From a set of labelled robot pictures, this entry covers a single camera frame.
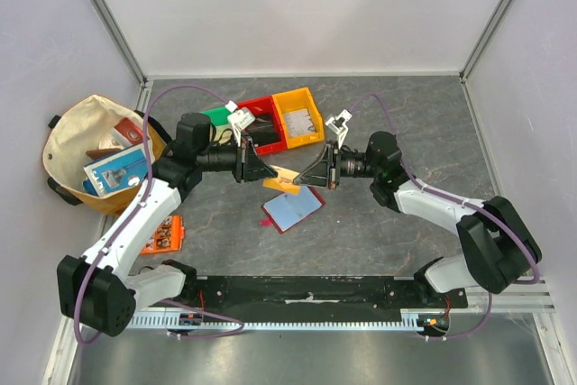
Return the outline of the red leather card holder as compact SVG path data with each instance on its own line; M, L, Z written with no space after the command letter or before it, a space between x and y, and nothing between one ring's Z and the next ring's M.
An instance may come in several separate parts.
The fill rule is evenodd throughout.
M296 195L281 193L261 206L265 216L259 225L284 234L324 206L324 199L311 187L303 187Z

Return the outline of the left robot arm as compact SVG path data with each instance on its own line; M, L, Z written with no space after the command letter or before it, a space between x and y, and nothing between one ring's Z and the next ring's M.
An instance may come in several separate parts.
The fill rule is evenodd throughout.
M195 302L194 268L168 261L139 275L130 270L160 224L196 187L204 173L229 171L239 183L273 179L277 171L257 154L247 127L255 120L246 108L228 117L233 141L213 144L207 115L183 115L177 131L132 203L112 227L78 258L65 256L57 267L60 309L73 321L79 343L81 328L117 336L133 315L166 299L185 307Z

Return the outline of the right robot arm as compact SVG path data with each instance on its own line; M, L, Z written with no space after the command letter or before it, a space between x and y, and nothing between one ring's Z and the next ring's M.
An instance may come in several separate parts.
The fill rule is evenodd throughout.
M499 294L527 272L539 279L542 253L509 200L460 197L427 185L406 169L392 133L373 133L364 152L327 142L294 182L334 189L343 178L370 179L380 206L422 218L458 237L461 254L433 260L417 272L412 292L419 305L433 307L458 288Z

